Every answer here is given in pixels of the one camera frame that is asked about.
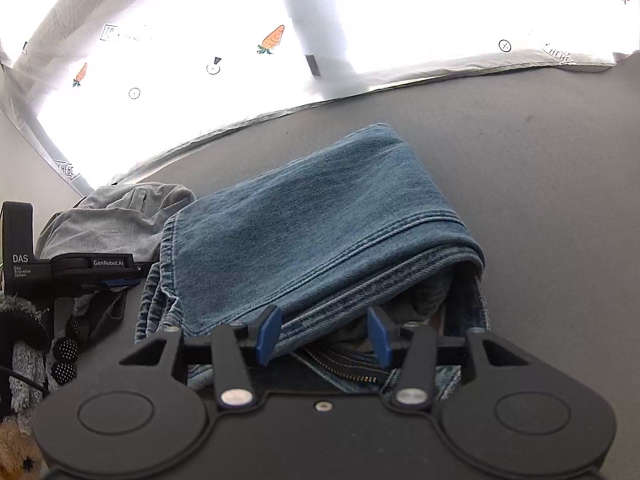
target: gray table surface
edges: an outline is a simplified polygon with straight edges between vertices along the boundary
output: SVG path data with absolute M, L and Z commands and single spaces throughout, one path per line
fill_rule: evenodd
M 640 54 L 377 92 L 255 124 L 159 170 L 205 196 L 367 124 L 406 139 L 482 245 L 492 329 L 613 405 L 610 479 L 640 470 Z M 132 344 L 126 320 L 79 373 Z

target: jeans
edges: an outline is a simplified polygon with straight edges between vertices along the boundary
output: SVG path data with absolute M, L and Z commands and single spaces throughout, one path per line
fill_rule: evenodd
M 207 334 L 276 304 L 279 356 L 311 348 L 358 324 L 367 307 L 447 275 L 443 330 L 455 335 L 488 327 L 477 290 L 483 266 L 480 247 L 411 147 L 386 124 L 373 124 L 169 218 L 136 341 L 167 326 L 186 337 Z M 336 351 L 345 366 L 355 359 L 376 368 L 370 352 Z M 308 354 L 296 356 L 327 375 Z M 193 367 L 188 384 L 200 388 L 211 378 L 210 367 Z M 326 378 L 343 390 L 363 387 L 332 372 Z M 453 374 L 441 381 L 441 392 L 452 381 Z

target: white backdrop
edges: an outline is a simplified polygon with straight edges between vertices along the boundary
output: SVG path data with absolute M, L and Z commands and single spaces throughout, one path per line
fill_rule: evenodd
M 280 44 L 259 54 L 279 25 Z M 328 99 L 529 66 L 605 69 L 640 48 L 640 0 L 0 0 L 0 41 L 2 111 L 86 192 Z

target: silver screw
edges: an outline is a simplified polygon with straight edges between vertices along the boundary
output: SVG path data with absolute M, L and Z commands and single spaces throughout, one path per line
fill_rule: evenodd
M 220 400 L 227 406 L 244 406 L 254 400 L 254 394 L 242 388 L 233 388 L 222 392 Z
M 403 388 L 396 392 L 396 400 L 401 404 L 422 404 L 426 402 L 429 396 L 427 392 L 420 388 Z
M 316 402 L 316 410 L 319 412 L 330 412 L 334 408 L 334 405 L 328 400 L 320 400 Z

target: metal zipper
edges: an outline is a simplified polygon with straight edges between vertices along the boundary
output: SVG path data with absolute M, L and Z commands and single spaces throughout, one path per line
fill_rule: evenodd
M 335 368 L 327 365 L 318 356 L 313 354 L 313 352 L 311 350 L 309 350 L 307 348 L 303 348 L 302 350 L 304 350 L 305 353 L 309 357 L 311 357 L 313 359 L 313 361 L 316 362 L 316 364 L 318 364 L 319 366 L 321 366 L 322 368 L 324 368 L 328 372 L 331 372 L 336 377 L 339 377 L 341 379 L 345 379 L 347 381 L 351 381 L 353 383 L 378 384 L 378 378 L 377 377 L 345 374 L 344 372 L 341 372 L 340 370 L 336 370 Z

